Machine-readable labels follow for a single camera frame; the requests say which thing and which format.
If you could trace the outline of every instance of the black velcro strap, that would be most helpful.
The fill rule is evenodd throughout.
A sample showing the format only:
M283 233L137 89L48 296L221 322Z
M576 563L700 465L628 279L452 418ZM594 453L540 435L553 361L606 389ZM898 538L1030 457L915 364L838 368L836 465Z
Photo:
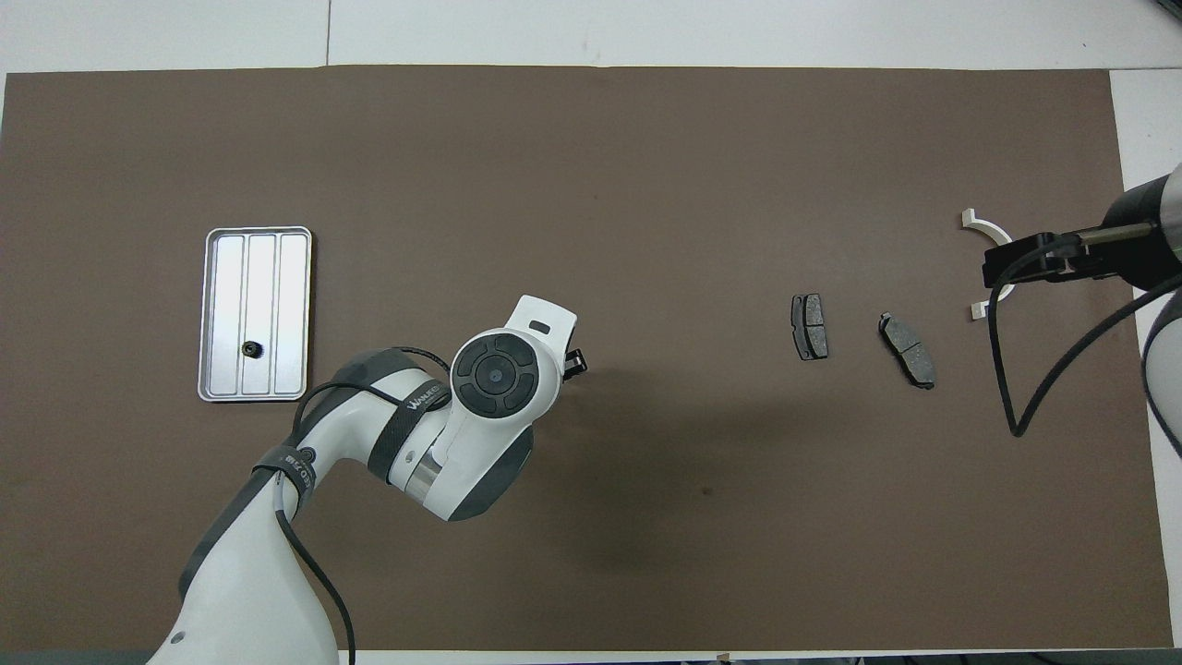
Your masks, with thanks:
M304 503L311 497L312 490L316 489L316 470L300 456L299 450L292 446L278 445L267 451L262 459L254 465L254 470L259 469L281 471L284 476L287 476L299 494L299 508L304 507Z
M407 443L407 438L410 437L415 426L428 411L436 409L436 405L442 406L449 399L452 399L452 392L434 379L407 396L402 400L402 405L394 410L394 416L385 422L385 428L382 429L377 442L374 443L374 450L370 451L369 462L365 464L370 474L389 484L390 468L394 467L394 461L398 457L402 444Z

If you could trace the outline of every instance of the metal tray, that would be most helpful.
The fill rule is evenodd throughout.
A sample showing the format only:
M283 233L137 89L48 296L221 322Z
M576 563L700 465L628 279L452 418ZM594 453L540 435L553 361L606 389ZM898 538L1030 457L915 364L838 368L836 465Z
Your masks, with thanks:
M215 228L206 236L203 283L201 399L298 400L307 389L312 232Z

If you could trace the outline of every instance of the brown mat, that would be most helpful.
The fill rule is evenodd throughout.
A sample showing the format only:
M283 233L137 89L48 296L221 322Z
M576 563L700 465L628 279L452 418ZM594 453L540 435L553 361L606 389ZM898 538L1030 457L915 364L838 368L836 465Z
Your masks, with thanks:
M1170 643L1131 321L1021 441L983 236L1121 191L1104 72L333 67L8 77L0 144L4 648L149 648L291 404L195 392L217 226L317 234L313 379L450 357L532 293L592 371L493 510L443 524L361 465L297 528L363 648ZM791 343L820 292L832 358ZM1015 391L1130 296L1019 288ZM877 337L927 341L933 392Z

